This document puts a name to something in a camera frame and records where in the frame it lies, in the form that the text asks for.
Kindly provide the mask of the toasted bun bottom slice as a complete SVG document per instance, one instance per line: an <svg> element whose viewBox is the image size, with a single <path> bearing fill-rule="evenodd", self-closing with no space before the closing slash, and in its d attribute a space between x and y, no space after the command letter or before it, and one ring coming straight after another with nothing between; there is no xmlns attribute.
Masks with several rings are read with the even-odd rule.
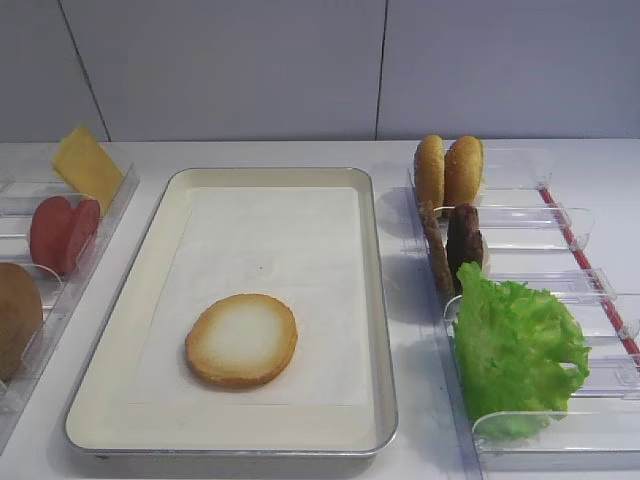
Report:
<svg viewBox="0 0 640 480"><path fill-rule="evenodd" d="M298 342L292 310L265 294L219 300L195 321L185 339L186 362L203 383L251 389L278 377Z"/></svg>

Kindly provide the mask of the thin brown meat patty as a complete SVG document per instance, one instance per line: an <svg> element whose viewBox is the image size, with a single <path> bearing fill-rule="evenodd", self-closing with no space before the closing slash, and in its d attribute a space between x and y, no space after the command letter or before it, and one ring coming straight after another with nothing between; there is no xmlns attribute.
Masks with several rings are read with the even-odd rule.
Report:
<svg viewBox="0 0 640 480"><path fill-rule="evenodd" d="M423 208L424 233L429 243L431 252L431 264L435 276L436 286L439 292L446 298L454 296L452 276L449 270L445 248L442 242L441 231L435 217L433 204L427 200Z"/></svg>

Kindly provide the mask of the dark brown meat patty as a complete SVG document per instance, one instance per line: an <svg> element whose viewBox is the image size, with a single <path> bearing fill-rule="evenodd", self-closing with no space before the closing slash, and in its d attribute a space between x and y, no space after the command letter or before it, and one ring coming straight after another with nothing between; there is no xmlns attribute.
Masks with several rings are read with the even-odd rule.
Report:
<svg viewBox="0 0 640 480"><path fill-rule="evenodd" d="M449 216L446 255L454 291L463 291L457 272L464 263L484 261L484 243L479 229L479 217L475 206L465 203L456 206Z"/></svg>

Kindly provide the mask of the green lettuce leaf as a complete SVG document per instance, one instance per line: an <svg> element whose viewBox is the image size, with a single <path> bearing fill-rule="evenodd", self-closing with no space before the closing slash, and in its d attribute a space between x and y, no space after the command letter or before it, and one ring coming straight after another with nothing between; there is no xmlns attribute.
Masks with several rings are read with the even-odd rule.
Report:
<svg viewBox="0 0 640 480"><path fill-rule="evenodd" d="M492 440L530 437L547 412L565 412L590 375L579 323L547 290L487 279L475 263L457 273L463 291L454 344L467 414Z"/></svg>

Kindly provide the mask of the red tomato slice right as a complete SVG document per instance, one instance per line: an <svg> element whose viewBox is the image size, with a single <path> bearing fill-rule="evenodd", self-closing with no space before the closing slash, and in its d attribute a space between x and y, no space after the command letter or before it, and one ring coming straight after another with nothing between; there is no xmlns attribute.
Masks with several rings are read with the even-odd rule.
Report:
<svg viewBox="0 0 640 480"><path fill-rule="evenodd" d="M65 230L61 256L61 270L64 275L71 274L75 269L85 243L97 230L99 220L100 204L97 200L82 200L73 210Z"/></svg>

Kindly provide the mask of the red tomato slice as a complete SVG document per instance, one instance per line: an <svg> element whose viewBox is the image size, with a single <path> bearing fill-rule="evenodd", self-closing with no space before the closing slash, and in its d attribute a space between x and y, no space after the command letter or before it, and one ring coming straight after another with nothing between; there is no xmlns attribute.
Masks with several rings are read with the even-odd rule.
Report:
<svg viewBox="0 0 640 480"><path fill-rule="evenodd" d="M62 196L50 197L35 210L29 233L29 247L33 262L44 266L44 272L63 275L61 266L65 249L65 232L73 208Z"/></svg>
<svg viewBox="0 0 640 480"><path fill-rule="evenodd" d="M61 256L61 270L64 275L71 274L75 269L85 243L97 230L99 220L100 204L97 200L82 200L73 210L65 230Z"/></svg>

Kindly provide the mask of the red tomato slice left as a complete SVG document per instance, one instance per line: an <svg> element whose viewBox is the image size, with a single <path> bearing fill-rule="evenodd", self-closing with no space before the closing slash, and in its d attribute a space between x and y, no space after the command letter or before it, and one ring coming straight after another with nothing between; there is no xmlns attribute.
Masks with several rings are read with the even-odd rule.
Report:
<svg viewBox="0 0 640 480"><path fill-rule="evenodd" d="M61 266L65 249L65 232L73 208L62 196L50 197L35 210L29 233L29 247L33 262L44 266L44 272L63 275Z"/></svg>

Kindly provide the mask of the white parchment paper sheet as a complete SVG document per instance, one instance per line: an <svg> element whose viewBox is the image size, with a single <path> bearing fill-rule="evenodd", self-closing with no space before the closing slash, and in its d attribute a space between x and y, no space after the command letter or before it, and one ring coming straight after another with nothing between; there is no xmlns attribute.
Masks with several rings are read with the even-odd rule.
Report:
<svg viewBox="0 0 640 480"><path fill-rule="evenodd" d="M359 204L348 187L199 188L129 390L134 403L362 405L370 383ZM263 293L293 312L289 366L250 390L204 385L184 341L199 315Z"/></svg>

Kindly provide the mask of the golden bun left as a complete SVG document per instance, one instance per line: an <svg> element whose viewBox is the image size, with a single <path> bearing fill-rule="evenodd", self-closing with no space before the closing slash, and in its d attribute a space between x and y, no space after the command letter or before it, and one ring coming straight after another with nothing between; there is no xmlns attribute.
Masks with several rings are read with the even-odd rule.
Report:
<svg viewBox="0 0 640 480"><path fill-rule="evenodd" d="M444 144L438 135L427 135L419 143L414 155L414 178L419 204L431 203L432 208L444 204ZM441 211L434 212L435 218Z"/></svg>

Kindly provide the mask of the golden bun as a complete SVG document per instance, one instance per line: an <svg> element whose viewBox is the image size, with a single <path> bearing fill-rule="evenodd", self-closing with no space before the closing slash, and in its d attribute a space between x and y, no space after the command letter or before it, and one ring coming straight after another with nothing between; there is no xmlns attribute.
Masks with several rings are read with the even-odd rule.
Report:
<svg viewBox="0 0 640 480"><path fill-rule="evenodd" d="M444 204L444 144L438 135L427 135L419 143L414 155L414 178L419 204L431 203L432 208ZM435 218L441 211L434 212Z"/></svg>
<svg viewBox="0 0 640 480"><path fill-rule="evenodd" d="M480 188L484 167L482 141L474 136L460 137L450 146L444 160L444 204L472 204Z"/></svg>

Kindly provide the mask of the clear acrylic rack right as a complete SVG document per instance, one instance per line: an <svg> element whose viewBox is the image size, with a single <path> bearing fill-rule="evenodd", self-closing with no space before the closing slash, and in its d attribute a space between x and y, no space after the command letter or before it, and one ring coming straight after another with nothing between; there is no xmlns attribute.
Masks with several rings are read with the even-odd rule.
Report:
<svg viewBox="0 0 640 480"><path fill-rule="evenodd" d="M639 297L588 260L593 213L552 195L540 149L438 136L409 201L431 269L461 475L639 463Z"/></svg>

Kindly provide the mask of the clear acrylic rack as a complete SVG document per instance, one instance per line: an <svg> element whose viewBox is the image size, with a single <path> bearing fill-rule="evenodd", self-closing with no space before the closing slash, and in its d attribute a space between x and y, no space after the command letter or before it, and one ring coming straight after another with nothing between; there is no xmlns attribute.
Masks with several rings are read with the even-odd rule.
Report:
<svg viewBox="0 0 640 480"><path fill-rule="evenodd" d="M431 269L461 475L639 463L639 297L588 260L593 213L552 195L540 149L438 136L409 201Z"/></svg>
<svg viewBox="0 0 640 480"><path fill-rule="evenodd" d="M62 196L72 205L77 205L84 197L60 180L19 179L5 169L1 171L1 260L18 264L32 275L40 292L43 313L43 324L21 353L17 372L1 383L2 446L11 438L138 187L139 177L134 165L126 162L120 169L124 180L97 231L82 247L73 272L66 276L59 276L32 261L29 253L31 219L39 204L49 197Z"/></svg>

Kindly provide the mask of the clear acrylic rack left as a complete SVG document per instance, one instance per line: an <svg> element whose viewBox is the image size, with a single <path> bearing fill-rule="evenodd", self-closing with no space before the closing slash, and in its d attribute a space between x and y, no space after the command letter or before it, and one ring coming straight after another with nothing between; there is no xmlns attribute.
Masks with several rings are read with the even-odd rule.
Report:
<svg viewBox="0 0 640 480"><path fill-rule="evenodd" d="M1 383L2 446L11 438L138 187L139 177L134 165L126 162L120 169L124 180L97 231L82 247L73 272L66 276L59 276L32 261L29 253L31 219L39 204L49 197L62 196L72 205L77 205L84 197L60 180L19 179L5 169L1 171L1 260L18 264L32 275L40 292L43 313L43 324L21 353L17 372Z"/></svg>

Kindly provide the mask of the cream metal baking tray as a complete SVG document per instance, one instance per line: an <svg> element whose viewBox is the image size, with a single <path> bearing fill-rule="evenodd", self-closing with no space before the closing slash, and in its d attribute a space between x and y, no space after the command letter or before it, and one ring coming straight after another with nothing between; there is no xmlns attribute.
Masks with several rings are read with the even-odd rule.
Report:
<svg viewBox="0 0 640 480"><path fill-rule="evenodd" d="M134 403L129 390L199 188L357 193L370 383L362 405ZM66 417L78 448L111 454L371 456L398 423L370 177L355 168L188 169L169 180Z"/></svg>

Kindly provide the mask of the brown bun slice left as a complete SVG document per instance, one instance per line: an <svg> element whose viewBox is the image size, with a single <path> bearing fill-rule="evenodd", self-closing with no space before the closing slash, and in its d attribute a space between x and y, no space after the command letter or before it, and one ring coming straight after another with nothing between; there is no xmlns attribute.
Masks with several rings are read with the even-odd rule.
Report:
<svg viewBox="0 0 640 480"><path fill-rule="evenodd" d="M43 323L39 289L27 270L1 263L1 381L18 371L24 350Z"/></svg>

